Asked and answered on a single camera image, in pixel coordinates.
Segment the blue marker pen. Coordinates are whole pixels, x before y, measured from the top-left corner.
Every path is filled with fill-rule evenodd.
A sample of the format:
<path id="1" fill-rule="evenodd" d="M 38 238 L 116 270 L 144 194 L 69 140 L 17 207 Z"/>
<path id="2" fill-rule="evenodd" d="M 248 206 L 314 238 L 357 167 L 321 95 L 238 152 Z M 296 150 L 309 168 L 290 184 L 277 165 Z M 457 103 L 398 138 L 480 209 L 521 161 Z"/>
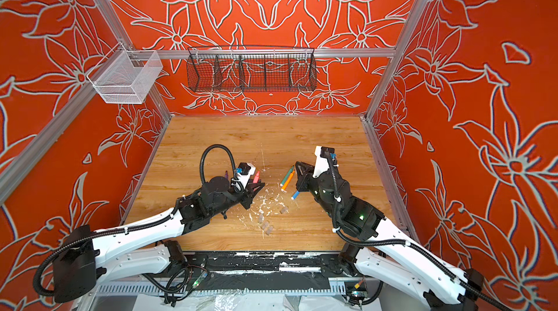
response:
<path id="1" fill-rule="evenodd" d="M 296 200 L 297 197 L 299 196 L 299 194 L 300 194 L 300 192 L 299 192 L 299 191 L 296 191 L 296 192 L 293 194 L 293 196 L 291 197 L 291 199 L 292 199 L 293 201 Z"/>

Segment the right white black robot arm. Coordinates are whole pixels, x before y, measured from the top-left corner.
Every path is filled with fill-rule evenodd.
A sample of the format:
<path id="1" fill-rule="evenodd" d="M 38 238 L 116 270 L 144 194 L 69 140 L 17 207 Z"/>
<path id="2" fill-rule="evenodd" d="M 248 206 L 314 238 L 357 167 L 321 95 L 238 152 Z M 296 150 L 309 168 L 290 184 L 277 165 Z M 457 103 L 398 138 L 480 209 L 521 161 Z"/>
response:
<path id="1" fill-rule="evenodd" d="M 362 276 L 372 277 L 420 301 L 430 310 L 477 310 L 484 301 L 497 310 L 507 306 L 482 290 L 484 277 L 445 262 L 408 237 L 379 209 L 353 196 L 335 161 L 317 166 L 294 165 L 300 193 L 309 193 L 346 244 L 345 261 Z"/>

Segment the pink marker pen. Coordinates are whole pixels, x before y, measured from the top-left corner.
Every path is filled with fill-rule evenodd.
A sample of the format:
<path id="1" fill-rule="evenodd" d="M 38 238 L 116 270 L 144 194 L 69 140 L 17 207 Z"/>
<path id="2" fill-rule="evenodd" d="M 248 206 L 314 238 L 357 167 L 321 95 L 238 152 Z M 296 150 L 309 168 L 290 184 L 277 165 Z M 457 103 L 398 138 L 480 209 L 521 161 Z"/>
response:
<path id="1" fill-rule="evenodd" d="M 257 171 L 256 174 L 254 175 L 252 183 L 257 184 L 259 181 L 260 181 L 260 171 Z"/>

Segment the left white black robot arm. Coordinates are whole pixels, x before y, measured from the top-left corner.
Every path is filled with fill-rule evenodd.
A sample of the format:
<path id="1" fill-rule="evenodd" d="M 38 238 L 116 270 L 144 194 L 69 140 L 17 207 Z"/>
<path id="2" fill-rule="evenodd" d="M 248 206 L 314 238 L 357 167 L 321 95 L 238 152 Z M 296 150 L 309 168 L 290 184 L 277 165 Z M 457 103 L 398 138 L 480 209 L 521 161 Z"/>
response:
<path id="1" fill-rule="evenodd" d="M 75 229 L 37 267 L 33 290 L 56 303 L 74 301 L 98 283 L 136 275 L 170 276 L 187 266 L 179 236 L 198 230 L 240 204 L 249 209 L 264 188 L 250 178 L 230 182 L 214 177 L 160 213 L 117 228 Z"/>

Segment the white mesh basket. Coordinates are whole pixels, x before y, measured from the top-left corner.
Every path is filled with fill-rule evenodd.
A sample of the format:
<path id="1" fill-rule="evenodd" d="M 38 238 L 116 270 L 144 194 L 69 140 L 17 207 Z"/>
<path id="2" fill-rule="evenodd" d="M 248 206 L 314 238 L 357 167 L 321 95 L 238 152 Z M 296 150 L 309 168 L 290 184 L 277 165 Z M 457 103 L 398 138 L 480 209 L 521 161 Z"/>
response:
<path id="1" fill-rule="evenodd" d="M 158 52 L 132 51 L 118 43 L 86 78 L 107 104 L 141 104 L 162 70 Z"/>

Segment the green marker pen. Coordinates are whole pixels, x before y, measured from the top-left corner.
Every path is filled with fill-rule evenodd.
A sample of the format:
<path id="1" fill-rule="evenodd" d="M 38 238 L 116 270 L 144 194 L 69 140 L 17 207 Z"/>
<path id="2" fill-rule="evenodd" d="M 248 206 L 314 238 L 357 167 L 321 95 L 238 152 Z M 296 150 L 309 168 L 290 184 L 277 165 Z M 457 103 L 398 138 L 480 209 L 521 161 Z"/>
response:
<path id="1" fill-rule="evenodd" d="M 287 171 L 286 175 L 284 176 L 284 178 L 282 179 L 282 181 L 280 183 L 281 187 L 283 187 L 286 184 L 288 178 L 290 177 L 290 175 L 293 171 L 294 171 L 294 166 L 291 166 L 291 168 L 289 169 L 289 171 Z"/>

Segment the orange marker pen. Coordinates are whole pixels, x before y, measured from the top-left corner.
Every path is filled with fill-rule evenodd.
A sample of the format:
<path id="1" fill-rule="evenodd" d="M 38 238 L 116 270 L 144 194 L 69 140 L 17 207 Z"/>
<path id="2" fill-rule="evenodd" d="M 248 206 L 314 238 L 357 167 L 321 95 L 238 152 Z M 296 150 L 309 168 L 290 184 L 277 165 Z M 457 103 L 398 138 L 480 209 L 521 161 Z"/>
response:
<path id="1" fill-rule="evenodd" d="M 287 177 L 285 183 L 283 184 L 281 190 L 286 192 L 287 187 L 289 186 L 290 182 L 292 181 L 292 179 L 294 178 L 295 175 L 295 171 L 293 170 L 289 176 Z"/>

